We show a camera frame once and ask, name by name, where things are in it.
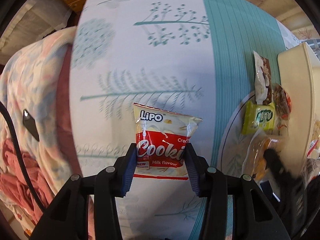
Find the green snack packet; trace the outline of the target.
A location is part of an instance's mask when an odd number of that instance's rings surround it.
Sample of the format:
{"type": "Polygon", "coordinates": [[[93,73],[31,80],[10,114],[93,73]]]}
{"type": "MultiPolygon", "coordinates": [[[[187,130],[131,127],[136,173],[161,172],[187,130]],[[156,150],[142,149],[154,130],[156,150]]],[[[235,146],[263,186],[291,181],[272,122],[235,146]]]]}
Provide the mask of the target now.
{"type": "Polygon", "coordinates": [[[255,133],[258,129],[272,130],[274,127],[275,105],[257,105],[252,101],[246,103],[246,111],[241,133],[243,135],[255,133]]]}

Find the white lace cover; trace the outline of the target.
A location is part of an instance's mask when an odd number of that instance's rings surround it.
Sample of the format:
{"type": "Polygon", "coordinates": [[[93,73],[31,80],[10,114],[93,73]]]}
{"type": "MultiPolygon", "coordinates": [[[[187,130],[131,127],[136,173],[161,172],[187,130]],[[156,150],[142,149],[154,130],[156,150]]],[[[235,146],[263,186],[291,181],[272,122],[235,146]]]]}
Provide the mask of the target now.
{"type": "Polygon", "coordinates": [[[1,35],[1,65],[23,47],[65,28],[71,13],[62,0],[27,0],[1,35]]]}

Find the teal white leaf tablecloth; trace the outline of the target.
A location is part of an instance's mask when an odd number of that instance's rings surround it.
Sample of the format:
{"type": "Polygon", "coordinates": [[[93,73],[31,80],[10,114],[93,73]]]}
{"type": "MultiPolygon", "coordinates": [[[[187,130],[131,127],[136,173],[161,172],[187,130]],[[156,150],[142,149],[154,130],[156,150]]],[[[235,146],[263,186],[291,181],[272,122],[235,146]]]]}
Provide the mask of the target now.
{"type": "Polygon", "coordinates": [[[84,176],[113,165],[135,141],[133,104],[202,119],[191,143],[238,177],[250,137],[254,58],[271,65],[298,39],[246,0],[87,0],[70,73],[72,132],[84,176]]]}

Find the Lipo cookies red white bag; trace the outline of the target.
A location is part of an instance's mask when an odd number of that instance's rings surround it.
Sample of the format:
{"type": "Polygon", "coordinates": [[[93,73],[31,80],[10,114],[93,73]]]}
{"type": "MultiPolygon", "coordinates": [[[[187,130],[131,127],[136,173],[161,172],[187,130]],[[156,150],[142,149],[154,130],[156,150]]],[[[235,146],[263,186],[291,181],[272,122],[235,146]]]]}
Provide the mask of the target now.
{"type": "Polygon", "coordinates": [[[182,154],[201,118],[133,104],[136,124],[135,177],[187,180],[182,154]]]}

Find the pink cloth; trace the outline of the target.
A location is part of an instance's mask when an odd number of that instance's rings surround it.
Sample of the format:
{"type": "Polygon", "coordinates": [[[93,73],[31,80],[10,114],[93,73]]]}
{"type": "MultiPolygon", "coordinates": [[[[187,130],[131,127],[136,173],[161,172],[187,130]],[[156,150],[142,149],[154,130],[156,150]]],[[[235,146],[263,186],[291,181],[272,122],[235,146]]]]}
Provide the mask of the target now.
{"type": "MultiPolygon", "coordinates": [[[[27,186],[18,163],[16,151],[11,139],[5,139],[2,147],[2,158],[7,172],[1,173],[1,191],[9,200],[23,208],[32,221],[37,223],[42,211],[36,204],[27,186]]],[[[35,159],[28,152],[22,152],[22,158],[31,179],[32,185],[44,207],[53,200],[53,193],[35,159]]]]}

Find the brown white candy wrapper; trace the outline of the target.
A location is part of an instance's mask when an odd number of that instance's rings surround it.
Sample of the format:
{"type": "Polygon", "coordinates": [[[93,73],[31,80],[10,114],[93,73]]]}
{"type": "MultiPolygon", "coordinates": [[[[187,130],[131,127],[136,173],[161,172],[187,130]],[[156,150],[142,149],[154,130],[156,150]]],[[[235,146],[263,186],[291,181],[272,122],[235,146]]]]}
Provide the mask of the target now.
{"type": "Polygon", "coordinates": [[[255,63],[255,101],[257,105],[269,105],[272,102],[272,79],[269,60],[253,51],[255,63]]]}

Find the black smartphone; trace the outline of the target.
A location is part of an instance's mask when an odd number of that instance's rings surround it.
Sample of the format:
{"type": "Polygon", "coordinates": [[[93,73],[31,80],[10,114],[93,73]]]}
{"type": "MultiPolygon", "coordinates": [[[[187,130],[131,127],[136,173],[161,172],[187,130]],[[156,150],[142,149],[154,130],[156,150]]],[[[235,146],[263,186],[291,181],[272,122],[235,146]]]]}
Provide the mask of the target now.
{"type": "Polygon", "coordinates": [[[31,114],[24,109],[22,122],[27,131],[33,136],[36,141],[40,141],[39,133],[37,131],[35,119],[31,116],[31,114]]]}

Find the white plastic storage bin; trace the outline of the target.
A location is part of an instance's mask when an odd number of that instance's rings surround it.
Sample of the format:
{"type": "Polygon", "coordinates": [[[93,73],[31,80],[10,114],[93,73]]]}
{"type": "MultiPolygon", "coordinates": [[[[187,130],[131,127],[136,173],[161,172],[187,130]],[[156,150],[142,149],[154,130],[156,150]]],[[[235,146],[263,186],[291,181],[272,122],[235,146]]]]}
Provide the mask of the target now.
{"type": "Polygon", "coordinates": [[[319,59],[303,42],[280,53],[278,66],[281,86],[291,99],[289,136],[280,158],[296,177],[303,169],[312,137],[316,104],[313,70],[319,67],[319,59]]]}

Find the red brown candy wrapper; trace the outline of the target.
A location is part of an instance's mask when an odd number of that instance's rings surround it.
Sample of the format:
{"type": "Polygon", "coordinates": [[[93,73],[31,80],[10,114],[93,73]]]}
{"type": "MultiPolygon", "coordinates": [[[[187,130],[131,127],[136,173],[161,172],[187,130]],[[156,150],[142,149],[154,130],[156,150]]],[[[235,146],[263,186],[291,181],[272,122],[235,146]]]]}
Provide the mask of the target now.
{"type": "Polygon", "coordinates": [[[272,84],[273,101],[276,107],[277,115],[282,120],[289,120],[292,110],[291,99],[285,89],[277,83],[272,84]]]}

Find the clear bag golden biscuits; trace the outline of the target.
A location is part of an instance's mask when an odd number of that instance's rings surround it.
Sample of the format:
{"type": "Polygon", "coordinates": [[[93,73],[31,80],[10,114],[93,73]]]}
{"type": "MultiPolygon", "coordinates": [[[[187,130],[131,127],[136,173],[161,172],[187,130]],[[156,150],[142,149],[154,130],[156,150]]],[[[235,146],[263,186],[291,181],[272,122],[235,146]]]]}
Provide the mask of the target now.
{"type": "Polygon", "coordinates": [[[250,175],[257,183],[262,181],[268,171],[264,152],[272,149],[279,154],[284,149],[286,141],[287,137],[266,134],[262,129],[257,130],[250,140],[247,154],[242,164],[242,174],[250,175]]]}

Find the pastel floral blanket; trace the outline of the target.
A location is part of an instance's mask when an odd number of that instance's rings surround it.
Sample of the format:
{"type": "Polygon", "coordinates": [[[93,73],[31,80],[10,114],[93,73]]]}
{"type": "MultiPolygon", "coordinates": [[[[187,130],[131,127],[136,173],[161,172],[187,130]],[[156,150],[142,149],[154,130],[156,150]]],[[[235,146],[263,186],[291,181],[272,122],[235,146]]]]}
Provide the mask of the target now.
{"type": "Polygon", "coordinates": [[[9,59],[1,74],[1,102],[12,118],[20,149],[37,161],[53,194],[72,174],[57,142],[56,91],[75,33],[76,27],[65,28],[23,47],[9,59]],[[24,109],[35,119],[39,142],[23,125],[24,109]]]}

